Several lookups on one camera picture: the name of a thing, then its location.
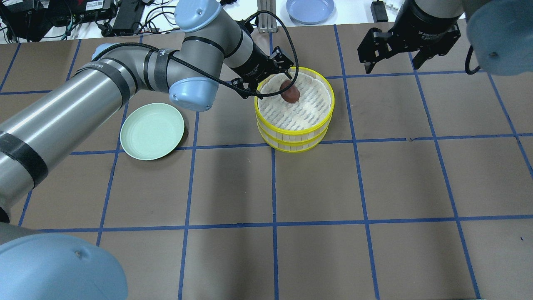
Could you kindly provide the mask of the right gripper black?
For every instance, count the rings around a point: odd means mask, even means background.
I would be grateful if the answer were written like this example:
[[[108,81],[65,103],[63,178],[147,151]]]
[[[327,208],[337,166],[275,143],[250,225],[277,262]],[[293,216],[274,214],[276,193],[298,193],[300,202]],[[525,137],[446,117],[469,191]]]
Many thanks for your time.
[[[447,55],[460,37],[457,23],[442,33],[428,33],[411,25],[394,25],[387,32],[371,28],[358,46],[357,53],[366,74],[371,74],[375,65],[384,59],[411,52],[417,52],[412,63],[414,69],[419,70],[433,57]]]

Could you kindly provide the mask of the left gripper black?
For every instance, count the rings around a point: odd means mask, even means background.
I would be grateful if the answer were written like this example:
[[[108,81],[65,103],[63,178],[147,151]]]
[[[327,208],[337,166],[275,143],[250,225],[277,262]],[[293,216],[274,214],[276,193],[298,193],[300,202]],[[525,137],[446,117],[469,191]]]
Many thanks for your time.
[[[278,46],[268,56],[259,47],[252,49],[251,55],[239,67],[231,67],[238,74],[232,79],[232,86],[237,88],[237,93],[242,99],[249,97],[263,98],[257,91],[258,85],[271,75],[284,74],[286,80],[293,80],[295,76],[294,62]]]

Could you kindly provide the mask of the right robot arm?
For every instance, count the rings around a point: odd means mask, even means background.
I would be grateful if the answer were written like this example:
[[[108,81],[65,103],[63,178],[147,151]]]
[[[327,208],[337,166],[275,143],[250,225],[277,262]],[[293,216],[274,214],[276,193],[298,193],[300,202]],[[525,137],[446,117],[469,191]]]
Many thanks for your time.
[[[461,37],[458,20],[466,19],[470,47],[465,72],[479,70],[496,76],[514,76],[533,69],[531,0],[406,0],[391,29],[371,28],[357,52],[365,72],[398,53],[416,52],[418,70],[434,56],[449,53]]]

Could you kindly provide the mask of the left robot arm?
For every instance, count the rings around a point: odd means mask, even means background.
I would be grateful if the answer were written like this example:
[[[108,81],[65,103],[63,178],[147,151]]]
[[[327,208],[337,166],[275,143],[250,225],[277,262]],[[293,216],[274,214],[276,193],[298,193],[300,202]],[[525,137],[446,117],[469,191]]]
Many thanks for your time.
[[[2,300],[125,300],[120,263],[101,247],[70,235],[10,223],[11,207],[140,90],[167,93],[181,108],[212,107],[219,85],[241,97],[268,97],[258,85],[271,75],[296,80],[299,62],[279,47],[265,55],[247,23],[215,0],[180,0],[180,50],[140,42],[101,46],[63,85],[1,124]]]

